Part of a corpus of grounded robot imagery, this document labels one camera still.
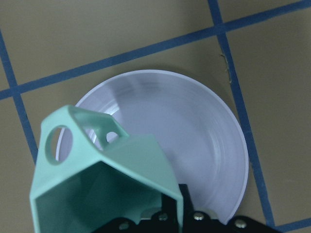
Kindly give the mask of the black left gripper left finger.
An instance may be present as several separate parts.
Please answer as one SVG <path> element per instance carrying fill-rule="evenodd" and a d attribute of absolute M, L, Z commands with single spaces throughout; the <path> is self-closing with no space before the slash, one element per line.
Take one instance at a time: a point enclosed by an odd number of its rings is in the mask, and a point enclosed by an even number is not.
<path fill-rule="evenodd" d="M 161 195 L 161 221 L 176 222 L 176 201 L 175 199 Z"/>

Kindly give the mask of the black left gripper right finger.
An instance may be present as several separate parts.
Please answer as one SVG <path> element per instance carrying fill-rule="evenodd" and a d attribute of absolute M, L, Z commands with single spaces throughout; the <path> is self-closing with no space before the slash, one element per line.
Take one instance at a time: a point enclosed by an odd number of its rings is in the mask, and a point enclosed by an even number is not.
<path fill-rule="evenodd" d="M 183 196 L 183 215 L 188 216 L 191 212 L 194 211 L 189 188 L 186 184 L 179 184 L 179 189 Z"/>

